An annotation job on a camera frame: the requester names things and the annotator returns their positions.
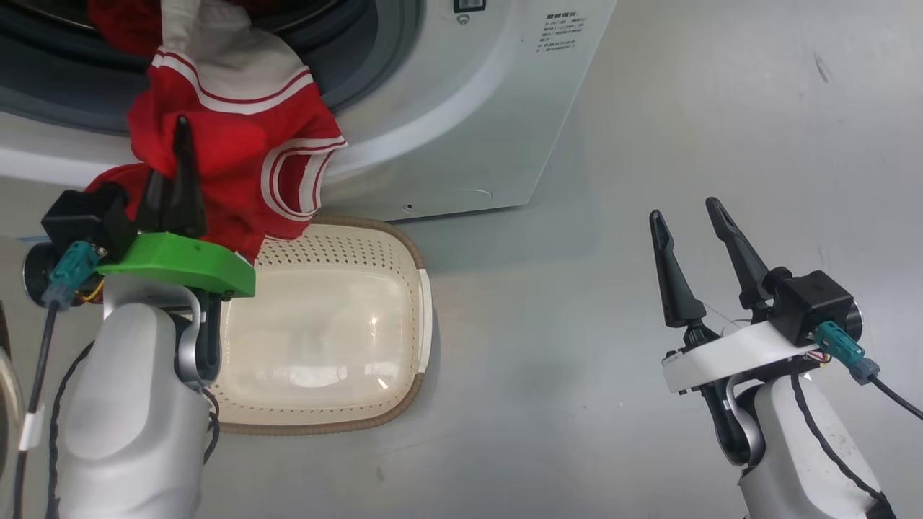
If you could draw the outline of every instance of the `yellow wire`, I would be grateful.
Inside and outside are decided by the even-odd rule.
[[[94,291],[92,292],[92,294],[90,294],[89,296],[86,296],[86,297],[83,297],[83,296],[82,296],[80,299],[83,299],[83,302],[84,302],[84,303],[89,303],[90,301],[92,301],[93,299],[95,299],[96,296],[98,296],[98,295],[100,294],[100,292],[102,291],[102,284],[104,284],[105,282],[106,282],[106,280],[100,281],[100,284],[96,285],[96,290],[94,290]]]

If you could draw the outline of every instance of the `white cable label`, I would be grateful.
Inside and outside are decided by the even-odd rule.
[[[37,447],[42,442],[42,422],[44,422],[44,417],[44,404],[39,405],[38,411],[34,414],[26,414],[26,419],[22,423],[22,434],[19,435],[19,450],[21,452]]]

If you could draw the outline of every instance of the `washing machine label text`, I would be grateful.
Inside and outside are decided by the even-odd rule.
[[[550,53],[574,48],[585,23],[586,17],[582,17],[577,11],[546,15],[535,51]]]

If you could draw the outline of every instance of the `green bracket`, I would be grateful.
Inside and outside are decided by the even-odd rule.
[[[220,245],[173,233],[138,235],[122,261],[100,265],[96,272],[134,274],[224,297],[257,292],[257,273],[242,258]]]

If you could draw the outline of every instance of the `washing machine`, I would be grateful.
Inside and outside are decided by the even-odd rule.
[[[325,208],[399,220],[528,202],[615,3],[275,0],[254,23],[311,67],[349,142]],[[0,0],[0,175],[84,187],[137,161],[126,113],[148,63],[85,13]]]

